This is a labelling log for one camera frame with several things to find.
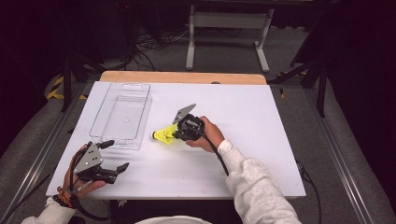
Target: metal rail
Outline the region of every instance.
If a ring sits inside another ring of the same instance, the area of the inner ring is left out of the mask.
[[[58,141],[60,131],[62,127],[64,126],[65,122],[67,121],[67,118],[69,117],[71,111],[73,110],[73,107],[75,106],[76,102],[78,101],[78,97],[82,94],[84,91],[85,84],[83,83],[78,83],[76,84],[76,88],[73,92],[73,99],[70,104],[70,106],[59,116],[59,118],[56,120],[46,142],[44,143],[43,147],[37,154],[37,157],[35,158],[35,161],[33,162],[31,168],[27,172],[27,175],[23,179],[20,188],[16,192],[14,198],[12,199],[11,203],[8,206],[8,209],[4,212],[2,215],[2,219],[6,217],[8,212],[11,211],[11,209],[14,208],[16,204],[18,204],[25,195],[27,195],[32,188],[35,186],[35,182],[37,179],[40,177],[40,174],[54,148],[54,145]],[[7,224],[11,224],[14,222],[15,218],[18,216],[18,213],[21,211],[21,208],[18,208],[15,210],[15,212],[8,218]]]
[[[330,150],[330,154],[332,156],[332,160],[334,162],[335,168],[337,169],[337,172],[341,177],[341,181],[344,184],[346,193],[349,197],[349,200],[352,203],[353,208],[355,209],[356,215],[360,223],[364,223],[364,224],[375,223],[370,215],[370,212],[367,209],[367,206],[364,204],[364,201],[356,185],[355,179],[353,178],[352,174],[349,172],[347,164],[344,161],[343,155],[341,154],[341,151],[336,144],[332,131],[329,128],[329,124],[327,123],[327,120],[322,118],[318,112],[316,94],[311,89],[304,90],[304,93],[315,115],[318,125],[320,126],[320,129],[322,130],[327,140],[327,145]]]

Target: clear plastic container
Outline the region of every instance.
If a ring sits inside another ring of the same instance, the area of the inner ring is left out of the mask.
[[[112,83],[90,131],[93,141],[114,140],[112,147],[139,149],[151,104],[149,89],[149,84]]]

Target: yellow object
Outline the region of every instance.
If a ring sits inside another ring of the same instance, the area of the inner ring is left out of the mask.
[[[171,145],[174,140],[173,133],[176,131],[176,129],[177,129],[177,125],[173,124],[169,127],[163,128],[157,132],[152,133],[151,137],[167,145]]]

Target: gray carpet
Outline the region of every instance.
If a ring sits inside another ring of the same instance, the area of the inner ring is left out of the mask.
[[[258,31],[243,30],[240,35],[230,37],[213,30],[203,30],[198,33],[193,72],[221,72],[260,74],[261,68],[252,43],[259,36]],[[265,77],[273,79],[276,74],[290,70],[290,62],[301,46],[306,33],[302,29],[272,28],[264,45],[270,73]],[[161,50],[149,50],[148,57],[157,69],[162,71],[185,71],[188,36]],[[136,58],[138,62],[149,65],[145,57]],[[130,70],[150,70],[132,62],[127,66]],[[92,83],[98,76],[92,76],[85,84],[85,93],[89,93]],[[279,88],[282,87],[286,97],[282,98]],[[361,154],[359,145],[349,130],[339,105],[336,103],[331,85],[327,88],[325,101],[325,121],[329,124],[337,146],[352,174],[364,205],[370,212],[372,220],[363,222],[356,213],[356,207],[346,190],[332,153],[323,134],[315,113],[306,97],[306,90],[298,85],[272,86],[274,98],[290,145],[295,155],[318,188],[323,213],[322,223],[396,223],[396,218],[389,206],[389,200],[381,189],[366,160]],[[0,211],[6,211],[9,202],[18,191],[18,187],[29,171],[39,150],[43,147],[51,128],[61,116],[62,101],[50,99],[25,126],[21,133],[8,148],[0,160],[0,194],[3,199]],[[62,156],[65,146],[77,121],[85,101],[78,100],[62,127],[59,138],[51,149],[39,179],[49,173]],[[15,218],[14,223],[21,223],[25,217],[38,216],[44,207],[49,181],[35,192],[24,204]],[[290,201],[296,209],[299,219],[306,224],[318,223],[318,203],[311,185],[304,182],[307,196]],[[87,200],[88,211],[106,216],[106,202]],[[87,223],[104,223],[86,219]]]

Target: white tabletop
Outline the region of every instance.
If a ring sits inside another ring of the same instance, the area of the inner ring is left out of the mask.
[[[110,82],[95,82],[78,124],[49,183],[47,195],[56,194],[68,165],[89,135]],[[305,190],[266,85],[213,85],[149,83],[152,103],[139,150],[101,150],[102,168],[115,170],[129,162],[113,185],[90,194],[95,199],[228,199],[226,175],[213,153],[188,147],[181,140],[168,146],[150,134],[169,126],[176,112],[197,104],[194,116],[207,116],[247,157],[263,161],[286,197],[305,196]]]

